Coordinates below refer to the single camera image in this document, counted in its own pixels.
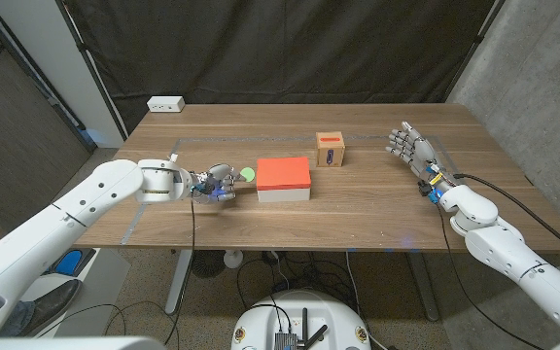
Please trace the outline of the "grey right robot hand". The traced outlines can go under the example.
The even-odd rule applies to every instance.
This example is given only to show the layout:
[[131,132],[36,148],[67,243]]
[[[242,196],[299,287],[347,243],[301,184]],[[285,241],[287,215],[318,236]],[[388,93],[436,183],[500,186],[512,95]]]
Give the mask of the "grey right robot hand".
[[408,122],[402,122],[401,129],[393,129],[389,140],[386,151],[405,162],[419,179],[431,181],[444,170],[432,144]]

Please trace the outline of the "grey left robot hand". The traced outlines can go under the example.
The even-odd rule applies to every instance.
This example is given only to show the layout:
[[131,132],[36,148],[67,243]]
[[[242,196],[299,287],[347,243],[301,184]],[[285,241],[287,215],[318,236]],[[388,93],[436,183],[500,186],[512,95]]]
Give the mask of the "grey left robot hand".
[[236,198],[234,184],[245,178],[232,166],[220,163],[192,174],[192,199],[198,203],[223,202]]

